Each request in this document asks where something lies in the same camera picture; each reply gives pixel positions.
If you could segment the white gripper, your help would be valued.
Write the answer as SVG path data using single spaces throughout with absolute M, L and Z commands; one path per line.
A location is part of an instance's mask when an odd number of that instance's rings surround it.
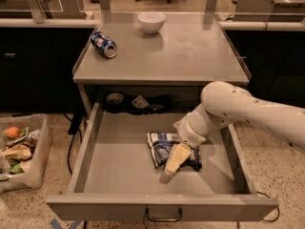
M 199 104 L 194 110 L 175 122 L 174 127 L 178 139 L 182 143 L 174 144 L 171 149 L 164 168 L 167 176 L 173 176 L 180 165 L 191 155 L 190 147 L 200 146 L 207 140 L 210 132 L 223 127 L 223 119 L 208 113 L 204 106 Z

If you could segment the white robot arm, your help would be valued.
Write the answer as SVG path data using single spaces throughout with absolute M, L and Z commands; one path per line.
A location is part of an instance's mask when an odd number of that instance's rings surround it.
M 178 142 L 171 149 L 164 173 L 174 175 L 211 132 L 236 121 L 305 147 L 305 109 L 258 99 L 243 88 L 215 81 L 203 88 L 199 105 L 174 124 Z

